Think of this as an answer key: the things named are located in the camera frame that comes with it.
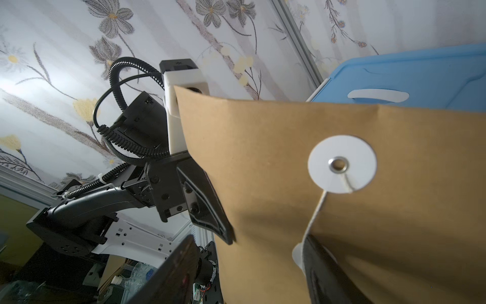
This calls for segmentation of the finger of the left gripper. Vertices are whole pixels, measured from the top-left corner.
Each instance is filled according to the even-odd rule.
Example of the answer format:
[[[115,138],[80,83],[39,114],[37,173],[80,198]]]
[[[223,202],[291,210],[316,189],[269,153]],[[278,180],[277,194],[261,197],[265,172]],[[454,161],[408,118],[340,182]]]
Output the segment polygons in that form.
[[[189,158],[176,166],[191,221],[232,245],[235,234],[207,173]]]

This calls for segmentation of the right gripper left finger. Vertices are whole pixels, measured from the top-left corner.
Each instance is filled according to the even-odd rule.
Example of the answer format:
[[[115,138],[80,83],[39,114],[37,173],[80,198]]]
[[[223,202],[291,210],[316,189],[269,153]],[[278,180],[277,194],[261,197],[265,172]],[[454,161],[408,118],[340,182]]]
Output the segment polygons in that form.
[[[192,303],[199,254],[194,237],[188,235],[128,303]]]

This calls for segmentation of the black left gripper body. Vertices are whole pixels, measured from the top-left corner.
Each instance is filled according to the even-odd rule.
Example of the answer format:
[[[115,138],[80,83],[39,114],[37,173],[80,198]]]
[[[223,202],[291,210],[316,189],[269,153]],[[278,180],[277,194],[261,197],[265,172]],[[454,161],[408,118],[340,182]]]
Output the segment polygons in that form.
[[[170,217],[187,210],[186,197],[178,176],[177,165],[190,157],[189,152],[185,151],[149,162],[146,165],[146,177],[151,196],[163,222],[168,222]]]

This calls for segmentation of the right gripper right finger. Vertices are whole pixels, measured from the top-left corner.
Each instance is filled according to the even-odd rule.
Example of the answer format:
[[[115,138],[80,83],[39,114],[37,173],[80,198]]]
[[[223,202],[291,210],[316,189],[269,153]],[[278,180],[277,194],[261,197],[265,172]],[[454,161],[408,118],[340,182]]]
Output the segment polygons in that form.
[[[311,303],[371,302],[312,235],[303,244],[303,263]]]

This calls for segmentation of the kraft file bag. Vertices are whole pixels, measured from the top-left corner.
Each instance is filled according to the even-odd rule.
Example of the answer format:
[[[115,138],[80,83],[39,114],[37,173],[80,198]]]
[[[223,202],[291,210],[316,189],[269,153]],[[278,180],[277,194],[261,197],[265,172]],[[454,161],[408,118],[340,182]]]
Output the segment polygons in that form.
[[[374,303],[485,302],[484,114],[176,95],[234,228],[234,244],[216,242],[225,302],[310,302],[291,253],[322,194],[309,155],[336,135],[377,156],[371,183],[328,194],[312,224],[351,281]]]

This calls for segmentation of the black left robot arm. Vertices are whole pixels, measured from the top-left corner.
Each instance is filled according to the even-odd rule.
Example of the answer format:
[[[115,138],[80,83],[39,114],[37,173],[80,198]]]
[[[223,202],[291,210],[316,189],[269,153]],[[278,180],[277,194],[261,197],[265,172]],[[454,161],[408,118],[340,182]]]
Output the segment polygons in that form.
[[[208,83],[190,59],[163,60],[158,68],[133,57],[109,69],[109,94],[121,115],[97,131],[121,164],[88,184],[70,181],[57,206],[27,227],[58,253],[115,255],[159,267],[178,242],[121,217],[122,210],[156,209],[160,219],[188,212],[192,225],[227,244],[233,228],[207,173],[187,150],[175,87],[208,94]]]

